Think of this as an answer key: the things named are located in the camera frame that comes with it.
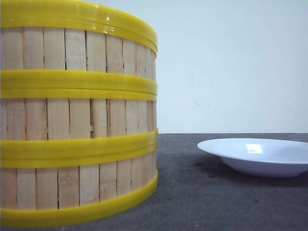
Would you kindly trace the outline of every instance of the yellow band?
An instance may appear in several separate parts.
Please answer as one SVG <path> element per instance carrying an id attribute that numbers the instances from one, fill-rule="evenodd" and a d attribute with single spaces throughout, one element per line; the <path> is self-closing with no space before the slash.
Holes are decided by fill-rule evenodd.
<path id="1" fill-rule="evenodd" d="M 128 13 L 78 0 L 1 0 L 1 27 L 60 27 L 94 31 L 143 44 L 157 53 L 155 31 Z"/>
<path id="2" fill-rule="evenodd" d="M 102 98 L 156 100 L 157 84 L 142 77 L 75 70 L 6 70 L 3 98 Z"/>
<path id="3" fill-rule="evenodd" d="M 62 226 L 109 217 L 132 208 L 149 198 L 157 187 L 156 176 L 145 186 L 126 195 L 107 201 L 80 207 L 46 209 L 46 210 L 21 210 L 1 209 L 1 225 L 38 228 Z"/>
<path id="4" fill-rule="evenodd" d="M 134 158 L 157 148 L 157 130 L 95 139 L 1 140 L 1 166 L 50 168 L 93 165 Z"/>

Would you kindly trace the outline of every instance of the white bowl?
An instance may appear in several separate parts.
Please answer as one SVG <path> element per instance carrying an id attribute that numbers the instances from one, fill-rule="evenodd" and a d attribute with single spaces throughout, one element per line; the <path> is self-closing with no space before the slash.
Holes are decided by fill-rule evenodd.
<path id="1" fill-rule="evenodd" d="M 229 138 L 203 141 L 198 148 L 217 155 L 242 173 L 262 177 L 294 177 L 308 170 L 308 143 Z"/>

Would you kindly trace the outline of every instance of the white wall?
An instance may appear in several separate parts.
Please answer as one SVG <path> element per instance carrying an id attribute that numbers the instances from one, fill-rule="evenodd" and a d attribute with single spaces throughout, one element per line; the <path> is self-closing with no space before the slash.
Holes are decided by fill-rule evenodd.
<path id="1" fill-rule="evenodd" d="M 307 0 L 92 0 L 158 34 L 161 133 L 308 132 Z"/>

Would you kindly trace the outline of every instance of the gray table surface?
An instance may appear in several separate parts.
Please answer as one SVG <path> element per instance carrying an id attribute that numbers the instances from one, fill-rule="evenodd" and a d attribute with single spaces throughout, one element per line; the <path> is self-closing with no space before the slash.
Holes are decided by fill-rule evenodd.
<path id="1" fill-rule="evenodd" d="M 308 172 L 289 179 L 245 175 L 197 149 L 217 138 L 308 142 L 305 134 L 160 134 L 158 188 L 142 204 L 88 223 L 2 231 L 308 231 Z"/>

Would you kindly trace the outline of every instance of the wooden slat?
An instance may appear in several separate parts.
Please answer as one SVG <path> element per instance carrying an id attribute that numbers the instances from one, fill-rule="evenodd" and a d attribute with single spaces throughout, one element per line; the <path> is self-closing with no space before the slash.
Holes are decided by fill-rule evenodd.
<path id="1" fill-rule="evenodd" d="M 1 140 L 7 140 L 8 131 L 8 114 L 7 114 L 7 106 L 6 106 L 6 99 L 1 99 L 1 117 L 0 117 L 0 123 L 1 123 Z"/>
<path id="2" fill-rule="evenodd" d="M 110 100 L 106 101 L 107 136 L 110 136 Z M 116 197 L 116 162 L 100 166 L 100 201 Z"/>
<path id="3" fill-rule="evenodd" d="M 145 46 L 136 44 L 136 75 L 139 77 L 146 77 L 145 74 Z M 147 131 L 146 123 L 146 101 L 138 101 L 138 133 Z M 136 190 L 144 185 L 143 165 L 144 156 L 136 157 L 132 160 L 132 190 Z"/>
<path id="4" fill-rule="evenodd" d="M 123 61 L 123 44 L 122 39 L 114 36 L 106 35 L 106 58 L 107 58 L 107 72 L 110 73 L 124 73 Z M 126 118 L 125 118 L 125 100 L 108 100 L 108 132 L 110 136 L 126 135 Z M 111 179 L 102 179 L 104 182 L 110 183 L 114 187 L 116 179 L 116 190 L 108 187 L 108 198 L 115 197 L 121 194 L 122 189 L 125 188 L 127 182 L 123 179 L 123 174 L 127 174 L 127 162 L 118 161 L 117 163 L 109 163 L 108 168 L 103 171 L 112 172 L 116 170 L 116 175 L 103 174 L 111 177 Z"/>
<path id="5" fill-rule="evenodd" d="M 136 75 L 136 45 L 134 42 L 123 39 L 123 62 L 124 74 Z M 135 134 L 138 132 L 137 121 L 137 101 L 126 100 L 125 111 L 122 113 L 125 117 L 123 127 L 127 126 L 127 134 Z M 117 163 L 117 195 L 124 195 L 131 189 L 131 159 L 118 161 Z"/>
<path id="6" fill-rule="evenodd" d="M 23 68 L 43 69 L 43 28 L 23 28 Z M 26 140 L 46 140 L 46 99 L 26 99 Z M 17 207 L 36 208 L 36 170 L 17 169 Z"/>
<path id="7" fill-rule="evenodd" d="M 85 32 L 65 30 L 67 70 L 86 70 Z M 90 138 L 90 101 L 69 100 L 70 138 Z M 59 207 L 79 206 L 79 167 L 58 169 Z"/>
<path id="8" fill-rule="evenodd" d="M 65 69 L 64 29 L 44 28 L 44 69 Z M 68 99 L 47 99 L 48 139 L 69 139 Z M 37 169 L 37 209 L 58 208 L 58 171 Z"/>
<path id="9" fill-rule="evenodd" d="M 151 51 L 151 57 L 152 57 L 152 80 L 156 81 L 156 56 L 153 51 Z M 157 129 L 157 119 L 156 119 L 156 101 L 152 101 L 152 112 L 153 112 L 153 129 Z M 157 150 L 153 152 L 153 177 L 156 174 L 156 158 L 157 158 Z"/>
<path id="10" fill-rule="evenodd" d="M 94 32 L 86 32 L 86 56 L 88 60 L 88 71 L 105 72 L 105 35 Z M 95 114 L 94 124 L 92 117 L 92 126 L 93 129 L 96 130 L 94 135 L 104 132 L 107 133 L 106 100 L 91 100 L 90 110 Z M 93 204 L 99 201 L 99 165 L 80 167 L 79 186 L 80 205 Z"/>
<path id="11" fill-rule="evenodd" d="M 23 68 L 23 43 L 21 28 L 1 30 L 1 67 L 2 69 Z M 25 101 L 7 99 L 7 130 L 1 131 L 2 139 L 25 139 Z M 16 208 L 17 182 L 15 168 L 1 168 L 1 207 Z"/>
<path id="12" fill-rule="evenodd" d="M 145 47 L 145 77 L 152 79 L 152 56 L 151 49 Z M 146 120 L 147 120 L 147 131 L 153 130 L 153 109 L 152 101 L 146 102 Z M 144 156 L 143 172 L 144 172 L 144 183 L 148 183 L 153 178 L 153 155 L 154 153 L 148 153 Z"/>

